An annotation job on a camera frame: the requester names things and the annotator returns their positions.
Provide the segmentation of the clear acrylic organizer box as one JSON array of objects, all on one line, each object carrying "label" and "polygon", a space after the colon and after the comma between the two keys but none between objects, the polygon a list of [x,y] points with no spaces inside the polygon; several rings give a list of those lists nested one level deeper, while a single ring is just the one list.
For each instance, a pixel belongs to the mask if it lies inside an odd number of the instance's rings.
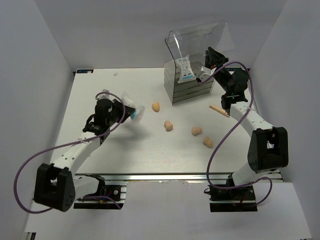
[{"label": "clear acrylic organizer box", "polygon": [[[214,78],[200,83],[196,80],[198,70],[205,67],[208,47],[224,56],[235,48],[228,25],[224,21],[171,30],[164,41],[172,59],[164,64],[163,85],[172,105],[211,93]],[[180,70],[175,60],[186,56],[189,56],[195,80],[178,83]]]}]

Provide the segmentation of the white blue sachet packet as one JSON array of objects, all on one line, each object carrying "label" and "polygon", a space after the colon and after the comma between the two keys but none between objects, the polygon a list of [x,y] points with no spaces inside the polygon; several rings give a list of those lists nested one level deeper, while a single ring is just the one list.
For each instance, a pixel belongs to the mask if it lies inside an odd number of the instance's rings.
[{"label": "white blue sachet packet", "polygon": [[175,63],[180,70],[179,79],[177,81],[179,84],[190,82],[196,79],[196,76],[191,68],[189,55],[176,59]]}]

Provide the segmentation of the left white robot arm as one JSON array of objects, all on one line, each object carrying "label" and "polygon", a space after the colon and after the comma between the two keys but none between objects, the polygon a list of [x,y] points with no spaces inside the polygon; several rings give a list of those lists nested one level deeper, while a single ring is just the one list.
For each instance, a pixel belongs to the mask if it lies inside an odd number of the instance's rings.
[{"label": "left white robot arm", "polygon": [[50,164],[41,164],[36,173],[33,200],[37,204],[66,212],[76,200],[108,199],[105,179],[97,174],[75,178],[84,161],[97,150],[109,136],[111,127],[128,118],[136,121],[143,111],[141,106],[123,98],[99,99],[84,125],[82,133],[67,152]]}]

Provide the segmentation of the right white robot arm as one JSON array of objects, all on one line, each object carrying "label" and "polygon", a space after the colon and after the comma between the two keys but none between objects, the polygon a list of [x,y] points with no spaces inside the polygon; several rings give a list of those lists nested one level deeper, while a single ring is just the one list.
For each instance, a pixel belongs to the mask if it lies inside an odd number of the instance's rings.
[{"label": "right white robot arm", "polygon": [[265,173],[285,168],[289,163],[288,132],[284,127],[275,127],[265,121],[254,109],[254,93],[250,100],[245,97],[245,90],[253,90],[250,72],[244,64],[230,73],[226,67],[231,65],[222,53],[209,47],[205,52],[205,66],[213,70],[211,78],[225,91],[221,96],[221,106],[237,123],[227,132],[216,148],[224,143],[238,127],[250,136],[247,162],[232,173],[225,186],[226,195],[236,200],[244,193],[244,187],[253,185],[265,178]]}]

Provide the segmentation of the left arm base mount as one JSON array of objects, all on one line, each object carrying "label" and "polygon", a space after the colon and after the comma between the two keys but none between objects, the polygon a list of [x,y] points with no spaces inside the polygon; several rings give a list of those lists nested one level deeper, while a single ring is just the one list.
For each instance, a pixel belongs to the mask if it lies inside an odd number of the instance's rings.
[{"label": "left arm base mount", "polygon": [[75,187],[74,209],[120,210],[126,199],[125,182],[107,180],[97,174],[78,176]]}]

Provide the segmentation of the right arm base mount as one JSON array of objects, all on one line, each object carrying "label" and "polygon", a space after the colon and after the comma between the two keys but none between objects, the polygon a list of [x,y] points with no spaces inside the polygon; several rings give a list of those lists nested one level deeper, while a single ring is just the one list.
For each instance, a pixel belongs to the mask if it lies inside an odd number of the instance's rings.
[{"label": "right arm base mount", "polygon": [[209,206],[212,213],[258,211],[256,195],[252,186],[217,189],[209,185],[203,192],[209,196]]}]

